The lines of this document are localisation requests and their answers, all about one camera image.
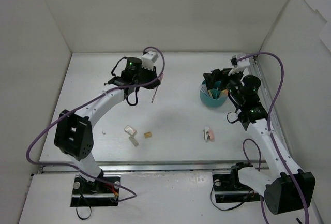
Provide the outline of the red gel pen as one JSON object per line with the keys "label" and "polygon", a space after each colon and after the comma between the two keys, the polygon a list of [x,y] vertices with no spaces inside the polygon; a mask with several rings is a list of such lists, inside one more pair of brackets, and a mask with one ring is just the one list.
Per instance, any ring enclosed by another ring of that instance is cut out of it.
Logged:
{"label": "red gel pen", "polygon": [[154,103],[154,101],[155,101],[155,97],[156,97],[156,94],[157,94],[157,91],[158,91],[158,87],[161,85],[161,82],[162,82],[162,79],[163,79],[163,75],[164,74],[162,74],[161,77],[159,78],[160,84],[155,88],[155,92],[154,92],[154,94],[152,96],[151,103]]}

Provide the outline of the purple slim highlighter pen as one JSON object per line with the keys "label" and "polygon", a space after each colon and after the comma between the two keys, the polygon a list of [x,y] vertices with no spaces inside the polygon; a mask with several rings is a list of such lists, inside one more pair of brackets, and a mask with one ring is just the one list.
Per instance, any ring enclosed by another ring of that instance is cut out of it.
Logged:
{"label": "purple slim highlighter pen", "polygon": [[207,94],[207,93],[208,93],[208,90],[207,90],[205,84],[201,84],[201,85],[199,86],[199,89],[200,89],[200,91],[203,92],[204,94]]}

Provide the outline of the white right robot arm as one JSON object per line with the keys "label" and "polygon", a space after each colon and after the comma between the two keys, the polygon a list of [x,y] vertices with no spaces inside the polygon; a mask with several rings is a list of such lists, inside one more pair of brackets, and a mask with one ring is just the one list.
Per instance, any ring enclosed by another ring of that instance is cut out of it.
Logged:
{"label": "white right robot arm", "polygon": [[313,174],[302,170],[274,133],[269,114],[258,96],[260,79],[230,72],[227,68],[204,73],[206,88],[228,91],[228,98],[236,108],[237,121],[258,145],[272,174],[268,177],[250,163],[237,163],[231,167],[230,185],[235,189],[246,186],[260,194],[274,215],[306,211],[315,187]]}

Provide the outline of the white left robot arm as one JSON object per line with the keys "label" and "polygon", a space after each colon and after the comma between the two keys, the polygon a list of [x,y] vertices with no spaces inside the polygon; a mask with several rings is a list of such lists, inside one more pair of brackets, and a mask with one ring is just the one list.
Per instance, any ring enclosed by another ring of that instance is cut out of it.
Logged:
{"label": "white left robot arm", "polygon": [[103,188],[103,171],[92,155],[93,128],[111,108],[139,90],[120,87],[143,84],[145,89],[154,89],[160,85],[154,66],[157,58],[155,52],[147,52],[141,58],[124,57],[125,69],[120,76],[112,74],[113,78],[104,84],[105,90],[99,95],[100,99],[58,122],[54,145],[78,167],[90,192],[96,193]]}

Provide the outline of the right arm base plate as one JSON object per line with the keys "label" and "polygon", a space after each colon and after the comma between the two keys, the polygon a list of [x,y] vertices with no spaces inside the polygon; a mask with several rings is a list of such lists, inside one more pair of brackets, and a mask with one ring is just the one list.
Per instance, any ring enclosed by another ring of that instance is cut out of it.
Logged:
{"label": "right arm base plate", "polygon": [[216,203],[240,204],[259,202],[260,197],[245,185],[235,186],[230,174],[213,174],[213,199]]}

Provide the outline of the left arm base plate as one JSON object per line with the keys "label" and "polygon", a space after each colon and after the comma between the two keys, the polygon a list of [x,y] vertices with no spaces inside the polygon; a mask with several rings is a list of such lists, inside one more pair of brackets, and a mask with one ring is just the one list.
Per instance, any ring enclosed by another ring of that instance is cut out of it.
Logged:
{"label": "left arm base plate", "polygon": [[118,206],[119,187],[75,175],[70,207]]}

